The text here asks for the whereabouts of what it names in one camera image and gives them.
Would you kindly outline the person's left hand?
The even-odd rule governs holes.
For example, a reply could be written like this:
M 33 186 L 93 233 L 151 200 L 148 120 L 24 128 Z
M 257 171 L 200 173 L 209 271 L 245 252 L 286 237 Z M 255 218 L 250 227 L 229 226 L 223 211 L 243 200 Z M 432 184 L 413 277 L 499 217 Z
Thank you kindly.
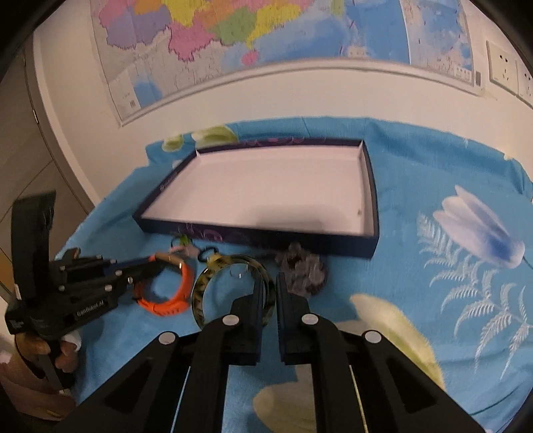
M 76 402 L 47 379 L 40 357 L 51 353 L 50 346 L 37 336 L 18 334 L 14 347 L 9 360 L 1 361 L 1 390 L 14 413 L 45 421 L 64 419 Z

